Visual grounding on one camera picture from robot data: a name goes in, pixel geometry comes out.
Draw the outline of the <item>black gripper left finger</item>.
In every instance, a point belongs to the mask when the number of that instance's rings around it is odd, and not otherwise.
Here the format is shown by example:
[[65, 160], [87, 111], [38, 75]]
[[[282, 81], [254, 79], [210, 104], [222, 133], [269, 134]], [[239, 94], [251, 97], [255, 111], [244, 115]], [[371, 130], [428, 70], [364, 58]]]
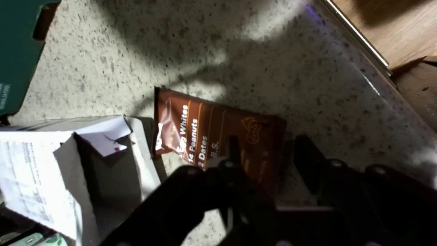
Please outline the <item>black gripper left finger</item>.
[[240, 164], [236, 137], [213, 167], [178, 167], [99, 246], [180, 246], [218, 209], [226, 234], [218, 246], [273, 246], [278, 239], [277, 211], [265, 190]]

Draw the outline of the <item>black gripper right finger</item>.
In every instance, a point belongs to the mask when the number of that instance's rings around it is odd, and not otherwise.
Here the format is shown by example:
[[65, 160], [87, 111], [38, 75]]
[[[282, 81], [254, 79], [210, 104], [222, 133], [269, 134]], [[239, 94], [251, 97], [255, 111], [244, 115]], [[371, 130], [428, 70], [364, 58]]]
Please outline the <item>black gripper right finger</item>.
[[314, 197], [280, 209], [290, 246], [437, 246], [437, 193], [427, 185], [383, 164], [357, 171], [305, 135], [288, 141], [284, 157]]

